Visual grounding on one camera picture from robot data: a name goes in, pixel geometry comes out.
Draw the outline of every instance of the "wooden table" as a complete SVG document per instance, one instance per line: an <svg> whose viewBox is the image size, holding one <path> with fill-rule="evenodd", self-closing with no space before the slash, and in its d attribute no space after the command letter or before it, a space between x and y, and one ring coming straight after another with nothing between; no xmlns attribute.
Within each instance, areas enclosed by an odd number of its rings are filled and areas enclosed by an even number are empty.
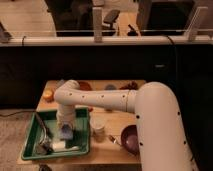
<svg viewBox="0 0 213 171"><path fill-rule="evenodd" d="M122 87L125 84L130 83L132 80L108 80L108 81L87 81L93 90L104 90L107 84L113 84L117 88ZM135 80L139 85L145 83L144 80ZM56 88L58 81L48 81L45 89ZM37 107L37 111L44 111L49 109L57 109L56 102L46 102L42 97ZM90 152L83 156L77 157L66 157L66 158L55 158L48 160L34 160L34 161L23 161L21 154L18 158L18 164L139 164L140 156L134 156L127 152L122 147L113 144L109 141L108 135L113 135L120 141L121 131L128 125L135 124L135 115L120 112L120 111L108 111L103 108L93 107L93 111L90 112L90 117L102 116L106 118L105 134L102 137L97 137L91 134Z"/></svg>
<svg viewBox="0 0 213 171"><path fill-rule="evenodd" d="M128 25L130 24L138 33L138 36L141 35L138 26L136 24L137 12L121 12L119 14L117 23L119 27L119 36L127 36L127 33L130 31Z"/></svg>

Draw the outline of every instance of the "small bowl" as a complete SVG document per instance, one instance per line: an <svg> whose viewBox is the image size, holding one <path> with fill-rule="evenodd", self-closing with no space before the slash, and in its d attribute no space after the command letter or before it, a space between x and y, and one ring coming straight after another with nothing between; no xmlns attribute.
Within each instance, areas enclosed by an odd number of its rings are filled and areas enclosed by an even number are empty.
<svg viewBox="0 0 213 171"><path fill-rule="evenodd" d="M129 125L121 133L121 144L130 153L138 155L139 144L136 125Z"/></svg>

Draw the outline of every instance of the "white cup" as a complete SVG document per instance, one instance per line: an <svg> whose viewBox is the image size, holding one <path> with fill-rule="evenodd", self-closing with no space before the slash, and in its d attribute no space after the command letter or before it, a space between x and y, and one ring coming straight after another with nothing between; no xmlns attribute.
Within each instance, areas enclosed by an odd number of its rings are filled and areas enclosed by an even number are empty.
<svg viewBox="0 0 213 171"><path fill-rule="evenodd" d="M104 127L106 125L106 119L103 116L92 116L90 118L90 126L95 134L104 133Z"/></svg>

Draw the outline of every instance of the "monitor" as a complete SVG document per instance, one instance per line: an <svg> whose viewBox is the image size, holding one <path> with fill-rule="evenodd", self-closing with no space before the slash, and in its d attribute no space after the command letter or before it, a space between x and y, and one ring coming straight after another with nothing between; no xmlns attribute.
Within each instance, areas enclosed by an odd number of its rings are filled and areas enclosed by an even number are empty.
<svg viewBox="0 0 213 171"><path fill-rule="evenodd" d="M181 35L193 0L140 0L137 25L141 35Z"/></svg>

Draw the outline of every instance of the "glass partition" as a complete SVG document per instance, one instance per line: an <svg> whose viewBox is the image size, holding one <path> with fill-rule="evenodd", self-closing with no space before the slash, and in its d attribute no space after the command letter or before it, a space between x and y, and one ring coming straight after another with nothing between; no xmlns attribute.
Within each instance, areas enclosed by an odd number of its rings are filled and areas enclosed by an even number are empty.
<svg viewBox="0 0 213 171"><path fill-rule="evenodd" d="M177 41L212 42L212 16L212 0L0 1L0 31L7 33L1 37L10 40L81 37L78 40L94 41L99 36L99 42L105 38L140 42L171 36Z"/></svg>

